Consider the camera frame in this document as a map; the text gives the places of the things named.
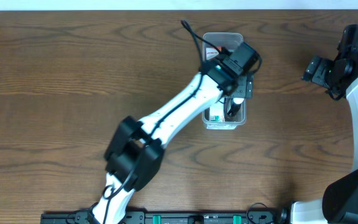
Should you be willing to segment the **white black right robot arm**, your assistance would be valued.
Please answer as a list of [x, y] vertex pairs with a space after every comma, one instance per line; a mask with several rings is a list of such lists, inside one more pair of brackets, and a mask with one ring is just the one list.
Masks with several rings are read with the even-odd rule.
[[334, 60], [314, 56], [303, 80], [324, 87], [335, 101], [347, 100], [354, 143], [351, 172], [328, 185], [322, 198], [293, 203], [290, 223], [358, 223], [358, 23], [344, 28], [337, 51]]

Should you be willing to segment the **white green medicine box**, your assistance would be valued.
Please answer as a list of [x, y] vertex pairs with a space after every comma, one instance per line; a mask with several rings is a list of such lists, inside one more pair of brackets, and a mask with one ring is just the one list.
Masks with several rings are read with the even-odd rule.
[[223, 103], [217, 102], [209, 108], [209, 120], [211, 122], [225, 122]]

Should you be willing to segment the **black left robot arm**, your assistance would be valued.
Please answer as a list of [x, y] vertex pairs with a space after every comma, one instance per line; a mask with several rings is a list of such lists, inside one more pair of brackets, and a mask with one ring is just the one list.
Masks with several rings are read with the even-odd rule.
[[123, 119], [104, 153], [106, 186], [89, 211], [90, 222], [119, 223], [134, 192], [158, 172], [173, 137], [202, 111], [232, 95], [241, 78], [252, 78], [253, 66], [261, 63], [257, 51], [243, 42], [232, 52], [201, 61], [186, 88], [157, 111], [140, 120]]

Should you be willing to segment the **clear plastic container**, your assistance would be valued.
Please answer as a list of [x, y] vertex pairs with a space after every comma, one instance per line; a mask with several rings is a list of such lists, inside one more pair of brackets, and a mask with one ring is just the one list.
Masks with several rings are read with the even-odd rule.
[[[238, 46], [243, 43], [243, 36], [239, 33], [232, 32], [207, 32], [203, 36], [204, 40], [212, 43], [221, 50], [224, 47], [230, 52], [235, 51]], [[209, 108], [202, 112], [202, 120], [206, 129], [215, 130], [233, 130], [246, 122], [246, 100], [241, 105], [241, 109], [234, 117], [229, 117], [226, 114], [228, 96], [222, 97], [218, 102], [224, 104], [224, 118], [225, 122], [211, 122], [209, 120]]]

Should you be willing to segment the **black mounting rail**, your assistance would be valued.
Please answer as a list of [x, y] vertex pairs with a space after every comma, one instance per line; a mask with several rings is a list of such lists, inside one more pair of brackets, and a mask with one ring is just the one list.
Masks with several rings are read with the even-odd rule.
[[[41, 224], [96, 223], [87, 210], [68, 213], [44, 213]], [[285, 214], [276, 215], [267, 210], [246, 213], [150, 213], [127, 212], [118, 224], [246, 224], [246, 223], [312, 223], [311, 220], [291, 220]]]

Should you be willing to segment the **red white small box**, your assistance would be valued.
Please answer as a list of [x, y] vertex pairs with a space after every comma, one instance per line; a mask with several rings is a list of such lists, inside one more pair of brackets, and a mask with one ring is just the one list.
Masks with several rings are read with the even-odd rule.
[[213, 47], [207, 47], [205, 48], [205, 60], [211, 60], [219, 55], [218, 50], [221, 50], [220, 47], [218, 49], [215, 49]]

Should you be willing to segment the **dark bottle white cap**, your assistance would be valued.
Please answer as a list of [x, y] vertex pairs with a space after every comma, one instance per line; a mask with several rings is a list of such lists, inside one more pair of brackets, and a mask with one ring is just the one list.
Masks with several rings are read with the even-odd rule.
[[234, 117], [236, 114], [238, 114], [244, 100], [244, 98], [229, 98], [227, 100], [226, 114], [229, 117]]

